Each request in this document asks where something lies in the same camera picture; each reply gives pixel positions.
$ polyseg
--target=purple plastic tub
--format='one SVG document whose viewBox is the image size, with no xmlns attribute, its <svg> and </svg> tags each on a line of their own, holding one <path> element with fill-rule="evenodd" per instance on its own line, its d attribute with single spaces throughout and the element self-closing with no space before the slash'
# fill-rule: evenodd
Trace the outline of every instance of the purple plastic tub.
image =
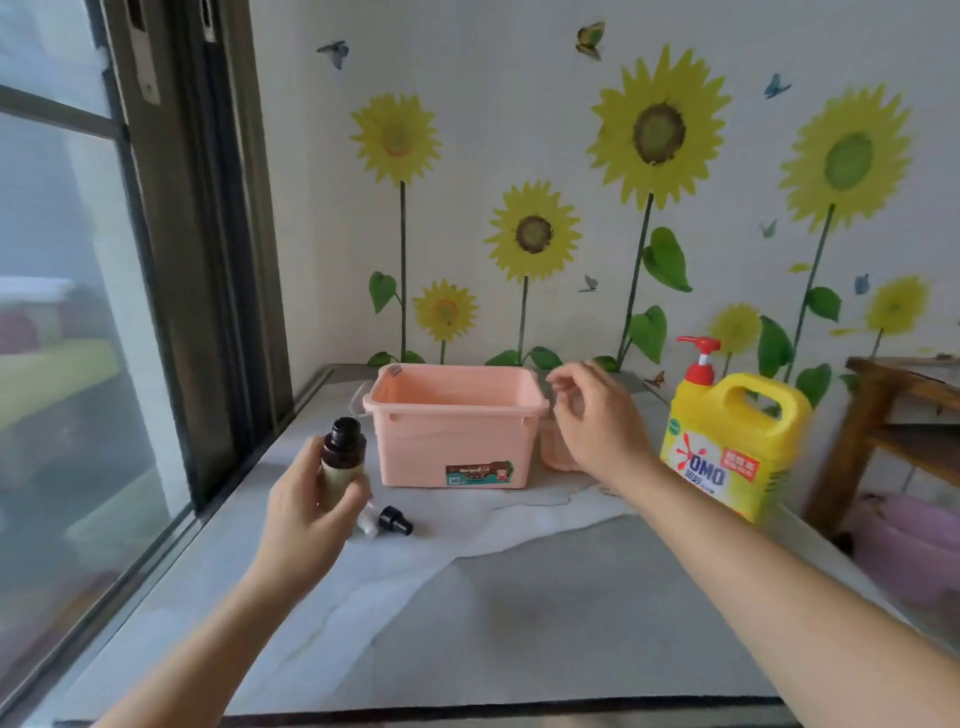
<svg viewBox="0 0 960 728">
<path fill-rule="evenodd" d="M 851 527 L 853 560 L 894 596 L 929 604 L 960 590 L 960 516 L 910 496 L 866 494 Z"/>
</svg>

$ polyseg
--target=hand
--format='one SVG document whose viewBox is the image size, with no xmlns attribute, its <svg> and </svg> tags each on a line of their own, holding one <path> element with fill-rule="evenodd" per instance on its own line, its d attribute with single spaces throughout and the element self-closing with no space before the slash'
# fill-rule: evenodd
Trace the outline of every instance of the hand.
<svg viewBox="0 0 960 728">
<path fill-rule="evenodd" d="M 593 361 L 564 364 L 547 381 L 557 394 L 553 411 L 570 454 L 624 496 L 625 485 L 658 462 L 630 394 Z"/>
<path fill-rule="evenodd" d="M 324 502 L 320 455 L 324 441 L 312 437 L 270 491 L 263 536 L 246 579 L 264 595 L 293 607 L 336 562 L 357 516 L 370 500 L 366 477 L 354 480 L 329 513 Z"/>
</svg>

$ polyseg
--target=countertop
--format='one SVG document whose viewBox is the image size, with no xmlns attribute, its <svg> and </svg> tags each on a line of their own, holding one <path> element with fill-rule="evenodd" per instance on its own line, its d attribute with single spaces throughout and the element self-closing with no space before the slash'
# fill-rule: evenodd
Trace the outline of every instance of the countertop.
<svg viewBox="0 0 960 728">
<path fill-rule="evenodd" d="M 270 487 L 374 374 L 341 368 L 321 387 L 64 694 L 59 719 L 102 715 L 229 591 L 256 549 Z M 647 391 L 635 401 L 658 442 L 666 405 Z M 776 701 L 652 529 L 587 476 L 538 463 L 522 491 L 388 489 L 372 423 L 365 430 L 374 502 L 400 508 L 415 534 L 350 538 L 237 691 L 228 708 L 237 724 L 601 698 Z M 781 509 L 765 527 L 903 619 L 796 516 Z"/>
</svg>

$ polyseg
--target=yellow detergent jug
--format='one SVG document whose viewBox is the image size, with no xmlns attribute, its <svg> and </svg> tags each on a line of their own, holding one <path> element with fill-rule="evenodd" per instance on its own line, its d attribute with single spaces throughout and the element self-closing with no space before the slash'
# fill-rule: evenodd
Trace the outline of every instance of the yellow detergent jug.
<svg viewBox="0 0 960 728">
<path fill-rule="evenodd" d="M 733 374 L 713 383 L 709 356 L 720 342 L 680 336 L 700 349 L 670 406 L 660 460 L 702 491 L 757 522 L 800 454 L 813 410 L 803 392 L 765 376 Z M 780 419 L 747 401 L 757 392 L 780 406 Z"/>
</svg>

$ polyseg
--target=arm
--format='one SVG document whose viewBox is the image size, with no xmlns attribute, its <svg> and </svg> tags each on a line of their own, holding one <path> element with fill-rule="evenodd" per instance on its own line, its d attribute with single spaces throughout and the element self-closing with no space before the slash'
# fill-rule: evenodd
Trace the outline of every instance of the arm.
<svg viewBox="0 0 960 728">
<path fill-rule="evenodd" d="M 270 492 L 260 548 L 240 583 L 95 728 L 204 728 L 220 722 L 256 656 L 333 566 L 370 498 L 350 483 L 322 513 L 323 443 L 311 438 Z"/>
<path fill-rule="evenodd" d="M 956 723 L 960 664 L 946 652 L 664 466 L 629 394 L 600 367 L 567 364 L 549 379 L 571 454 L 657 531 L 801 723 Z"/>
</svg>

